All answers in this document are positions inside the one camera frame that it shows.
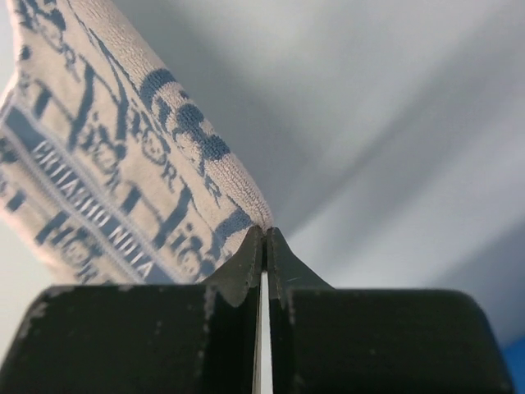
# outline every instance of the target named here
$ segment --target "blue pattern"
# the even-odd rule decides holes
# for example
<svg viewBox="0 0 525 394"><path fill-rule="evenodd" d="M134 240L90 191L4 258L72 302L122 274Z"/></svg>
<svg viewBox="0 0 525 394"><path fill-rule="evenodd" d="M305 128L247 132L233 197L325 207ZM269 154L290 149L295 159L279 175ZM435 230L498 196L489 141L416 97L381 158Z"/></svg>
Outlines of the blue pattern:
<svg viewBox="0 0 525 394"><path fill-rule="evenodd" d="M45 178L53 193L60 195L60 201L55 203L67 209L48 212L0 171L0 193L17 188L6 208L16 213L24 204L30 204L47 218L35 243L60 250L79 282L101 282L103 273L96 262L106 254L114 256L121 274L131 281L170 283L203 279L217 268L218 261L231 255L224 249L226 240L253 225L249 215L224 194L207 171L207 163L222 160L230 153L228 146L217 135L204 131L204 116L184 90L174 90L182 102L178 108L168 105L159 95L167 84L176 84L168 70L149 72L137 87L103 40L74 12L69 0L65 2L69 5L66 9L60 3L17 0L16 13L23 29L41 37L61 57L67 75L82 91L81 100L71 111L69 103L53 92L45 80L22 69L18 81L21 97L29 97L36 89L39 93L29 111L15 100L3 114L9 132L0 138L0 170L23 161L26 171L35 178ZM73 48L67 42L71 23L76 24L77 34L85 34L92 46L90 51L96 49L104 60L111 80L107 71L95 68L82 48ZM30 62L36 49L23 46L18 62ZM104 108L98 104L99 97L107 98ZM59 113L70 127L62 143L39 126L39 119L51 110ZM112 121L108 120L108 113L114 113ZM15 142L22 151L13 148ZM130 156L132 146L139 146L140 159L157 169L151 171L149 179L172 195L172 207L168 210L158 205L148 192L148 185L138 184L126 175L123 163L139 159ZM229 217L214 226L206 222L193 189L173 161L174 150L187 158L216 209L220 210L222 204L231 207ZM78 155L89 160L96 169L94 174L89 174L81 163L71 161ZM118 213L112 211L112 204ZM148 228L132 224L136 212L146 215ZM174 260L163 263L161 256L167 252Z"/></svg>

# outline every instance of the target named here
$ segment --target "white backdrop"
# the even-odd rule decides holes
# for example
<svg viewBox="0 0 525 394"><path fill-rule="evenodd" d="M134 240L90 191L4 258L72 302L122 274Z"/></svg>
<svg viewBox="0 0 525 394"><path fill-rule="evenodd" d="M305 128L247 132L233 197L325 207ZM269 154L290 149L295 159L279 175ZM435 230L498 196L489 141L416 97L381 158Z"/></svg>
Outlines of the white backdrop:
<svg viewBox="0 0 525 394"><path fill-rule="evenodd" d="M459 288L525 333L525 2L116 4L327 281ZM0 33L5 85L4 6ZM50 277L0 231L2 349Z"/></svg>

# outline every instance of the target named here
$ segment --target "blue stripe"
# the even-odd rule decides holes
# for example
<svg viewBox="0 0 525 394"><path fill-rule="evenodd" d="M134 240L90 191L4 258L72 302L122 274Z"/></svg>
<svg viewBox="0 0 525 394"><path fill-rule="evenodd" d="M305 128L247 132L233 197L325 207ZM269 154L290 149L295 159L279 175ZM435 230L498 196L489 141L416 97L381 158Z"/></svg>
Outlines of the blue stripe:
<svg viewBox="0 0 525 394"><path fill-rule="evenodd" d="M76 115L76 119L71 125L71 133L69 135L68 142L69 150L73 150L75 148L79 133L82 131L82 128L88 120L88 113L93 105L94 100L94 77L94 69L89 63L86 63L84 70L84 95L82 97L82 102L80 103L80 108Z"/></svg>
<svg viewBox="0 0 525 394"><path fill-rule="evenodd" d="M140 241L138 241L138 237L134 236L132 231L126 228L118 218L108 213L109 210L105 209L103 203L97 200L96 194L91 192L89 187L81 180L78 174L75 173L74 168L69 166L63 167L63 164L66 162L62 160L60 154L54 149L52 141L46 140L43 135L36 131L24 113L17 108L12 108L7 115L6 124L27 149L35 164L40 167L43 174L52 182L55 189L65 198L65 201L80 213L86 222L90 222L98 228L100 233L112 244L113 249L132 269L143 277L144 275L142 273L146 272L144 271L145 267L150 267L151 269L148 271L148 275L144 277L147 283L169 284L174 282L152 256L149 256L144 251ZM42 146L46 146L48 150L42 152L41 156L52 154L56 159L55 163L49 160L39 161L35 159L35 152L39 152ZM61 167L61 164L63 169L60 170L57 175L58 168ZM82 194L80 203L75 206L69 198L72 195L80 195L81 190L84 191L84 193ZM49 229L41 231L37 239L45 240L46 236L48 236L48 234L46 235L47 231L49 231Z"/></svg>
<svg viewBox="0 0 525 394"><path fill-rule="evenodd" d="M140 190L136 186L133 186L130 190L130 193L121 205L122 211L130 213L135 207L135 205L139 202L139 200Z"/></svg>
<svg viewBox="0 0 525 394"><path fill-rule="evenodd" d="M25 201L25 193L18 190L15 195L7 203L7 209L11 212L15 212Z"/></svg>
<svg viewBox="0 0 525 394"><path fill-rule="evenodd" d="M241 208L237 209L226 219L219 224L216 233L224 239L233 236L236 232L251 227L253 221L250 216Z"/></svg>
<svg viewBox="0 0 525 394"><path fill-rule="evenodd" d="M191 201L191 190L188 186L184 186L184 189L180 193L179 203L171 212L168 219L161 225L158 234L153 239L153 243L160 249L166 244L167 237L179 226L180 222L185 218L188 213L188 203Z"/></svg>
<svg viewBox="0 0 525 394"><path fill-rule="evenodd" d="M34 105L34 115L37 118L40 118L42 116L43 111L48 106L50 98L51 98L51 92L49 91L49 89L48 88L42 89L42 92L40 93Z"/></svg>
<svg viewBox="0 0 525 394"><path fill-rule="evenodd" d="M51 235L53 230L59 229L69 218L69 215L66 212L59 212L57 216L51 219L44 228L39 232L39 234L34 239L35 242L39 245L42 245L47 238Z"/></svg>

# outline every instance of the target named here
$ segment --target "gray background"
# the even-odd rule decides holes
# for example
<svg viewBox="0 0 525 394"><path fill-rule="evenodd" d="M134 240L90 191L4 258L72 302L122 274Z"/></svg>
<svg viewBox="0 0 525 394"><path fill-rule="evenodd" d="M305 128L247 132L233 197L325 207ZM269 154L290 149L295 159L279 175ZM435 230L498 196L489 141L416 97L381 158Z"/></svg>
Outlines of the gray background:
<svg viewBox="0 0 525 394"><path fill-rule="evenodd" d="M525 333L524 2L116 4L327 281L459 288ZM5 85L5 6L0 45ZM0 232L1 352L51 278Z"/></svg>

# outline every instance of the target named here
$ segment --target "textured fabric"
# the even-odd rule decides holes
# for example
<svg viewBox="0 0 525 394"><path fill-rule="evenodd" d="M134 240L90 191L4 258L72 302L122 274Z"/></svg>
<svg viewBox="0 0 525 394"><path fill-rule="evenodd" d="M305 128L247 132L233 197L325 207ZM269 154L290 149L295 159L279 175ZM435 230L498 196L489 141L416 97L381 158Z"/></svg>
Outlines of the textured fabric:
<svg viewBox="0 0 525 394"><path fill-rule="evenodd" d="M18 60L0 112L3 217L58 282L200 281L249 227L271 226L250 176L111 2L7 3Z"/></svg>

